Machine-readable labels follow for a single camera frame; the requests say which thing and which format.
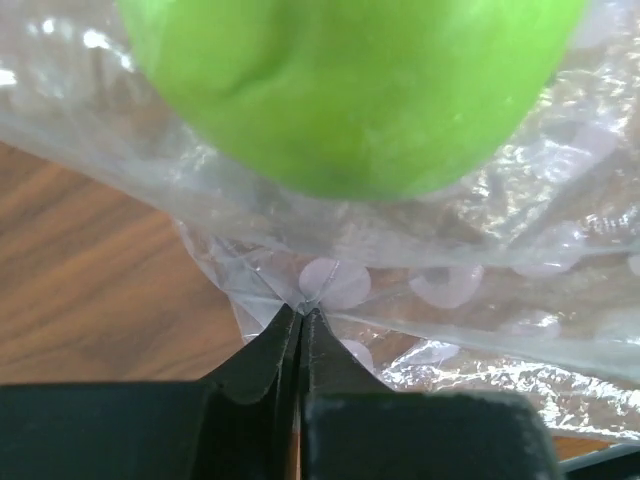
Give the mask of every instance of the plastic wrap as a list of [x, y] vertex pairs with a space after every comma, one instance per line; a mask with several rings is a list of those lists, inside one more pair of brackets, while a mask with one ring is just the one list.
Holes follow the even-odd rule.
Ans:
[[640, 379], [640, 0], [594, 0], [493, 158], [396, 203], [305, 197], [222, 156], [139, 72], [109, 0], [0, 9], [0, 140], [180, 218], [254, 327], [283, 300], [320, 302], [340, 335], [382, 328]]
[[[361, 302], [370, 297], [371, 288], [378, 283], [375, 276], [365, 274], [371, 269], [263, 247], [250, 248], [198, 234], [181, 222], [178, 227], [203, 272], [229, 294], [247, 342], [262, 332], [283, 300], [306, 310], [319, 304], [345, 347], [395, 390], [518, 392], [529, 398], [546, 425], [558, 435], [640, 443], [640, 393], [636, 382], [495, 354], [487, 349], [464, 348], [390, 330], [376, 322], [365, 323], [356, 314], [347, 315], [344, 311], [351, 308], [357, 312]], [[387, 278], [393, 274], [403, 278], [406, 272], [389, 270], [385, 274]], [[509, 300], [494, 295], [494, 301]], [[391, 306], [398, 309], [402, 308], [399, 304], [391, 301]], [[503, 333], [524, 339], [554, 338], [560, 334], [560, 324], [552, 314], [533, 309], [528, 313], [514, 312], [515, 320], [503, 324]], [[588, 350], [593, 341], [583, 342], [582, 347]], [[609, 331], [600, 341], [629, 339], [622, 334], [616, 338]]]

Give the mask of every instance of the black plastic object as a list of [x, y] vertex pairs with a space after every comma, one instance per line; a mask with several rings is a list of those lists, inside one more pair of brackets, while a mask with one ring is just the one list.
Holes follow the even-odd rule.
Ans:
[[561, 464], [568, 480], [639, 480], [640, 447], [615, 445]]
[[303, 480], [562, 476], [521, 397], [394, 393], [283, 307], [198, 381], [0, 387], [0, 480], [282, 480], [298, 401]]

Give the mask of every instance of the plastic bag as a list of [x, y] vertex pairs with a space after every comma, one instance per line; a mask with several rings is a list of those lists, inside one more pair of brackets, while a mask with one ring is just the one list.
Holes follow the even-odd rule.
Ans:
[[640, 378], [639, 0], [594, 0], [484, 167], [384, 204], [291, 193], [201, 141], [138, 71], [110, 0], [0, 9], [0, 140], [180, 218], [201, 267], [254, 319], [320, 301], [338, 332]]
[[[369, 270], [364, 267], [249, 248], [198, 234], [181, 222], [178, 227], [203, 272], [228, 293], [246, 342], [262, 332], [283, 299], [291, 304], [302, 302], [306, 309], [320, 304], [344, 346], [395, 390], [518, 392], [529, 398], [555, 434], [640, 443], [640, 396], [635, 382], [614, 376], [598, 378], [557, 365], [419, 338], [375, 322], [363, 323], [345, 310], [351, 307], [357, 312], [359, 302], [370, 296], [377, 283], [375, 277], [365, 274]], [[314, 270], [318, 275], [311, 276]], [[386, 274], [393, 272], [404, 276], [399, 270]], [[393, 285], [392, 279], [384, 288]], [[402, 308], [402, 304], [395, 302], [395, 307]], [[516, 318], [504, 324], [504, 333], [544, 339], [560, 332], [557, 319], [540, 310], [523, 311]]]

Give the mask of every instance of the wooden table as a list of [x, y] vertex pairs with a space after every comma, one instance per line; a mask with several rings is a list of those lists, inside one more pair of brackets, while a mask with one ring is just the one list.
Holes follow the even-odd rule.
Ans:
[[167, 215], [0, 144], [0, 383], [197, 378], [240, 347]]

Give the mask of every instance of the apple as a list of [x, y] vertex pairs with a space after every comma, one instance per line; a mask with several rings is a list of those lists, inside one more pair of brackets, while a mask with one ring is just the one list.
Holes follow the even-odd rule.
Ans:
[[585, 0], [118, 0], [165, 100], [312, 196], [438, 190], [517, 128]]

